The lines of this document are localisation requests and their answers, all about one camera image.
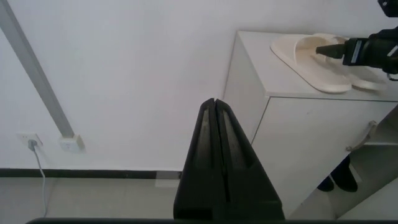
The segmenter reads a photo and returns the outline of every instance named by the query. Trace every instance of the white wall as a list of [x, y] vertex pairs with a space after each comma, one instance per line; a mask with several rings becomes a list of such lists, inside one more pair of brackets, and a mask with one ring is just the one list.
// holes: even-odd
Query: white wall
[[13, 168], [36, 167], [14, 135], [33, 131], [46, 168], [181, 170], [200, 104], [223, 94], [237, 30], [362, 36], [398, 25], [376, 0], [9, 2], [86, 145], [61, 151], [1, 34], [0, 167]]

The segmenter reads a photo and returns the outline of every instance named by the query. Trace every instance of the drawer handle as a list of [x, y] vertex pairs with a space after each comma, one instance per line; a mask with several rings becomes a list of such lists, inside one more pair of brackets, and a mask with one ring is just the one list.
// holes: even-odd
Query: drawer handle
[[369, 139], [371, 139], [374, 136], [374, 133], [376, 132], [376, 128], [377, 128], [377, 122], [375, 122], [375, 121], [369, 122], [369, 131], [366, 134], [365, 138], [363, 138], [363, 140], [360, 143], [358, 143], [355, 147], [348, 146], [346, 148], [346, 150], [348, 152], [352, 152], [352, 151], [357, 150], [360, 147], [362, 147]]

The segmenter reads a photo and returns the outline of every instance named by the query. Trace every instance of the wall socket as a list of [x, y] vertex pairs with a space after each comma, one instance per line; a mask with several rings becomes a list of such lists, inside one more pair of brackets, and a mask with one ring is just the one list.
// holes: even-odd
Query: wall socket
[[39, 137], [36, 133], [17, 133], [17, 138], [22, 142], [25, 146], [28, 146], [28, 141], [35, 140], [37, 141], [37, 146], [43, 146], [42, 141], [40, 141]]

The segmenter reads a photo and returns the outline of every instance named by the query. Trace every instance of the black baseboard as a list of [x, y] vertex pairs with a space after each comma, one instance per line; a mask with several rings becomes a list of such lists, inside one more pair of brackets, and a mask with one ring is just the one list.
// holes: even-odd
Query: black baseboard
[[[110, 179], [179, 179], [180, 171], [44, 169], [46, 177]], [[0, 177], [42, 177], [38, 169], [0, 169]]]

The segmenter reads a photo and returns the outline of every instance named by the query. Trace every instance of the cabinet drawer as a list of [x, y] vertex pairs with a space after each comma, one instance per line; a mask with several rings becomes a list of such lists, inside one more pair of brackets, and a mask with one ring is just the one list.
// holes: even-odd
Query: cabinet drawer
[[286, 217], [380, 121], [393, 102], [270, 98], [253, 148]]

